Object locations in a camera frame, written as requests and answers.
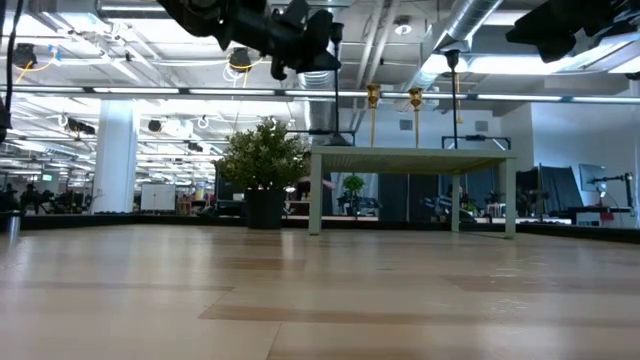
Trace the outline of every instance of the table leg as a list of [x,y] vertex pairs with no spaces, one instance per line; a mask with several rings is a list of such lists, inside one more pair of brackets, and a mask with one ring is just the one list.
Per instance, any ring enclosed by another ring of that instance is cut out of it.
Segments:
[[505,239],[513,239],[516,236],[516,161],[505,160],[505,204],[507,206],[507,219],[505,223]]
[[451,177],[451,231],[460,231],[460,175]]
[[322,155],[311,154],[311,204],[309,235],[320,235],[322,227]]

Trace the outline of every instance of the table top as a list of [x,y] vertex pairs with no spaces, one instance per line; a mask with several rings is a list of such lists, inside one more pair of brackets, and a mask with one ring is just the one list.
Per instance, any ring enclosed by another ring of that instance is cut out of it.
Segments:
[[314,146],[323,172],[465,174],[515,159],[513,151]]

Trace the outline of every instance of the spotlight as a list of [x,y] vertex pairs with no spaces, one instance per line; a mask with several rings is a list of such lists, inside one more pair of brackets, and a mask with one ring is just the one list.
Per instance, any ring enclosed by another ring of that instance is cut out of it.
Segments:
[[187,149],[191,150],[191,151],[195,151],[195,152],[202,152],[202,146],[196,144],[196,143],[189,143],[187,145]]
[[33,44],[18,44],[13,52],[13,65],[20,69],[31,69],[38,63],[38,58],[33,52]]
[[77,121],[75,119],[72,118],[67,118],[67,124],[65,126],[65,128],[71,132],[75,132],[75,133],[84,133],[87,135],[95,135],[96,134],[96,128],[94,128],[93,126],[87,125],[85,123],[82,123],[80,121]]
[[413,30],[411,25],[409,25],[409,17],[408,16],[399,16],[396,18],[396,21],[393,22],[396,25],[395,32],[400,36],[407,35]]
[[160,132],[162,130],[162,123],[158,120],[149,121],[149,131],[151,132]]
[[249,58],[249,49],[247,48],[235,48],[229,58],[229,65],[231,70],[237,73],[247,73],[251,71],[251,59]]
[[206,129],[209,127],[209,119],[205,115],[202,116],[202,119],[198,119],[198,127],[200,129]]

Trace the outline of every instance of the potted plant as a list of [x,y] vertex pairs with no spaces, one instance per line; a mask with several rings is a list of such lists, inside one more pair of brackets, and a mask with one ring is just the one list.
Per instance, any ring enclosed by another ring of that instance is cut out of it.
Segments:
[[358,193],[362,188],[364,188],[364,180],[361,177],[356,175],[347,176],[344,179],[344,188],[347,191],[347,197],[349,200],[349,210],[347,210],[348,215],[357,216],[358,210],[360,207],[360,199],[358,198]]
[[287,136],[285,124],[265,119],[254,130],[227,137],[229,145],[216,168],[245,189],[247,226],[279,229],[284,188],[308,175],[306,150],[299,136]]

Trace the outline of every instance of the person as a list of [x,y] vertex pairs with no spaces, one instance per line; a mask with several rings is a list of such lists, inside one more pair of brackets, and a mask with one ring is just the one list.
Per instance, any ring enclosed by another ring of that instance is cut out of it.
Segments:
[[16,191],[13,185],[7,184],[4,191],[0,191],[0,212],[20,210],[20,204],[15,198]]
[[33,210],[36,212],[36,215],[40,212],[40,194],[35,189],[33,184],[27,184],[27,190],[20,195],[20,207],[22,211],[25,211],[25,208],[32,204]]

